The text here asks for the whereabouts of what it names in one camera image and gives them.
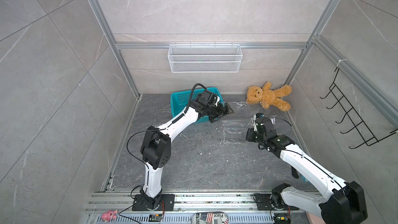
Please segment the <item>teal plastic basket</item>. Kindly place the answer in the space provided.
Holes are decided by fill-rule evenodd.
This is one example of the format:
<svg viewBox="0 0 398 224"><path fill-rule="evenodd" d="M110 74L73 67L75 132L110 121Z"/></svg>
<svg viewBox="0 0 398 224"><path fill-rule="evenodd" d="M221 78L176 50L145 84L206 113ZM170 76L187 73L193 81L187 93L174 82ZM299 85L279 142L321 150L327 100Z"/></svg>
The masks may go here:
<svg viewBox="0 0 398 224"><path fill-rule="evenodd" d="M220 103L224 103L222 95L217 88L208 87L207 90L216 94L220 98L220 101L219 101ZM203 91L204 91L203 88L195 89L192 99L195 99L198 96L198 94L202 93ZM172 113L173 118L176 117L178 114L180 114L180 112L182 112L184 110L184 108L186 107L186 105L188 103L190 93L191 93L191 90L179 91L179 92L174 92L171 94L170 103L171 103L171 113ZM202 117L196 123L202 123L202 122L209 122L208 116Z"/></svg>

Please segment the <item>clear clamshell container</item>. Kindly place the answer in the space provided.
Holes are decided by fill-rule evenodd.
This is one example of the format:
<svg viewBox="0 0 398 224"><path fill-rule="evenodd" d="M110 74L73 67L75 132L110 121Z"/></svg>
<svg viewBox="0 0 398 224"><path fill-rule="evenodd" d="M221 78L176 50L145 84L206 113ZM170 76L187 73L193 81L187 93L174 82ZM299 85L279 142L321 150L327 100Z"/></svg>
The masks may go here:
<svg viewBox="0 0 398 224"><path fill-rule="evenodd" d="M222 142L225 144L245 143L247 130L250 123L244 120L223 120L222 121Z"/></svg>
<svg viewBox="0 0 398 224"><path fill-rule="evenodd" d="M274 126L276 123L276 117L275 116L265 117L263 123L265 125Z"/></svg>

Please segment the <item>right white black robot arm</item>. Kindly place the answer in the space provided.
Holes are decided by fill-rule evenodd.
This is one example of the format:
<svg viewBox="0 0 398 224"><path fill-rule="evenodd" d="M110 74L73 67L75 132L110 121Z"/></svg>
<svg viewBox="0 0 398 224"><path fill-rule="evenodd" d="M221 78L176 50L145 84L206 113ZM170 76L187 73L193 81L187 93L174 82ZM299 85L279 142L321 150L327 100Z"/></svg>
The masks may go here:
<svg viewBox="0 0 398 224"><path fill-rule="evenodd" d="M286 135L278 135L273 122L262 113L253 116L246 134L248 142L257 143L291 166L292 176L304 176L317 190L311 194L283 183L272 190L273 208L297 207L322 218L326 224L360 224L368 218L363 188L328 171Z"/></svg>

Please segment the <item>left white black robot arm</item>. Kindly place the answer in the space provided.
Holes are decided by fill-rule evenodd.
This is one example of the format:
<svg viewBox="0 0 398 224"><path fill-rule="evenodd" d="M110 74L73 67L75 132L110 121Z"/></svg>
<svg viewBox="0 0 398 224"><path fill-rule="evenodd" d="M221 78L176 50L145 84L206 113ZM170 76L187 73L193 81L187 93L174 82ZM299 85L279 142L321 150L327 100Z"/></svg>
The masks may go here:
<svg viewBox="0 0 398 224"><path fill-rule="evenodd" d="M227 102L222 102L219 95L205 87L194 96L197 86L203 87L202 84L194 85L186 106L179 114L158 127L150 126L145 132L141 146L145 183L140 194L148 209L155 210L161 202L163 167L171 157L172 142L177 135L203 117L213 123L234 113Z"/></svg>

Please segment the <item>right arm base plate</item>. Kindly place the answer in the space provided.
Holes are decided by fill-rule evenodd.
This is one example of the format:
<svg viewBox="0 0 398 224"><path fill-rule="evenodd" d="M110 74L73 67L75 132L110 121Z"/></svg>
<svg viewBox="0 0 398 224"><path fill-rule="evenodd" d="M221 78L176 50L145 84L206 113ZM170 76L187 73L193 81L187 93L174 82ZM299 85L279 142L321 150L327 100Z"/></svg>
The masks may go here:
<svg viewBox="0 0 398 224"><path fill-rule="evenodd" d="M259 211L298 211L299 208L291 206L288 207L287 205L277 205L275 201L272 199L272 194L259 194L256 193L253 195L253 199Z"/></svg>

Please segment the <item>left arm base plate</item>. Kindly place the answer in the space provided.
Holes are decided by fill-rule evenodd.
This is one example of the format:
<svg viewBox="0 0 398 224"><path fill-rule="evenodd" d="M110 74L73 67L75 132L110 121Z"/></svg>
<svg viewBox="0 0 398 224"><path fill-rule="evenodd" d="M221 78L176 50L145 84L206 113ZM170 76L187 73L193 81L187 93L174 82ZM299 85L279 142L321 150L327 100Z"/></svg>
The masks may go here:
<svg viewBox="0 0 398 224"><path fill-rule="evenodd" d="M175 204L175 195L160 194L150 198L146 194L135 195L132 211L172 211Z"/></svg>

